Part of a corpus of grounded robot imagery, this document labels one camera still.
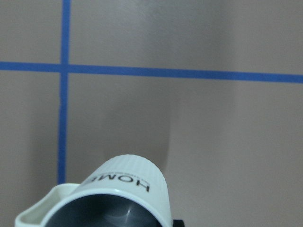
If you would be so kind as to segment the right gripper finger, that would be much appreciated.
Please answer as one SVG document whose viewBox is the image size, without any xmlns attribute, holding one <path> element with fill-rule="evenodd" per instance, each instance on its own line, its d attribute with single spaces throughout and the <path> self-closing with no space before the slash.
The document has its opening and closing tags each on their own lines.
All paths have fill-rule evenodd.
<svg viewBox="0 0 303 227">
<path fill-rule="evenodd" d="M 173 227 L 185 227 L 185 223 L 181 219 L 174 219 L 173 220 Z"/>
</svg>

